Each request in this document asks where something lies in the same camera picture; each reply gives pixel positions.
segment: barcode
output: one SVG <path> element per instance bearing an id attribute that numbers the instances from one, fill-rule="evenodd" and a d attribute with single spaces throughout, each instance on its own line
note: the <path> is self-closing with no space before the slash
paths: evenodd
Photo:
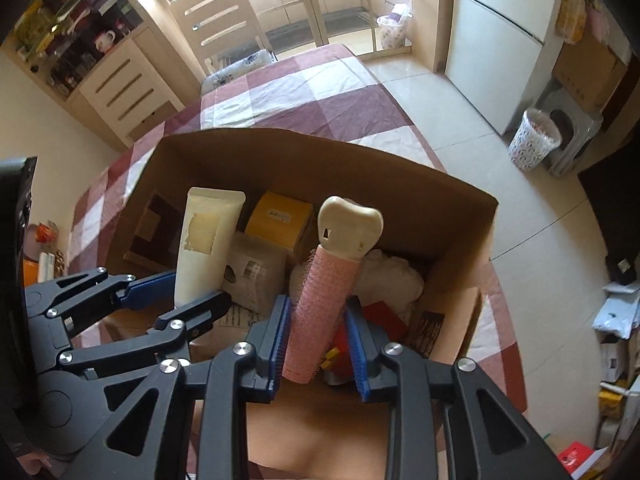
<path id="1" fill-rule="evenodd" d="M 255 276 L 259 268 L 260 268 L 260 264 L 258 262 L 252 262 L 251 260 L 249 260 L 246 263 L 246 267 L 244 268 L 244 273 L 242 274 L 242 276 L 250 280 L 252 277 Z"/>

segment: cream handle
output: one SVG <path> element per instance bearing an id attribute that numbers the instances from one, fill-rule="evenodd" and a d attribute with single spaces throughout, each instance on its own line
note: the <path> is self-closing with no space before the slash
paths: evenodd
<path id="1" fill-rule="evenodd" d="M 359 262 L 378 243 L 382 213 L 339 196 L 324 201 L 318 213 L 322 248 L 343 260 Z"/>

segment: checkered tablecloth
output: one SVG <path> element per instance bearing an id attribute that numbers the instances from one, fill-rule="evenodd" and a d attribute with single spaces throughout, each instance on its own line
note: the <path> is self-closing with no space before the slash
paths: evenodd
<path id="1" fill-rule="evenodd" d="M 69 273 L 105 263 L 120 212 L 162 137 L 252 126 L 362 144 L 445 171 L 412 120 L 346 47 L 316 48 L 205 95 L 156 126 L 105 170 L 76 205 Z M 524 412 L 524 377 L 511 317 L 491 264 L 485 274 L 484 304 L 468 355 Z"/>

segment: pink object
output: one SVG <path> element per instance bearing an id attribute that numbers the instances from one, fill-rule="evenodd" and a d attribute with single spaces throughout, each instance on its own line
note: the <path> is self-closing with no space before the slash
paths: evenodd
<path id="1" fill-rule="evenodd" d="M 307 384 L 340 325 L 340 314 L 353 290 L 360 262 L 343 260 L 318 246 L 291 318 L 282 375 Z"/>

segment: trash can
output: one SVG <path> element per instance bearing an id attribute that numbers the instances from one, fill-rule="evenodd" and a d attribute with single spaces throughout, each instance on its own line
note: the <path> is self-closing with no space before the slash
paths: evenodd
<path id="1" fill-rule="evenodd" d="M 404 46 L 408 20 L 398 23 L 389 16 L 380 16 L 376 23 L 380 28 L 380 45 L 384 50 Z"/>
<path id="2" fill-rule="evenodd" d="M 528 108 L 509 145 L 509 156 L 522 171 L 531 171 L 561 143 L 562 135 L 551 117 L 535 108 Z"/>

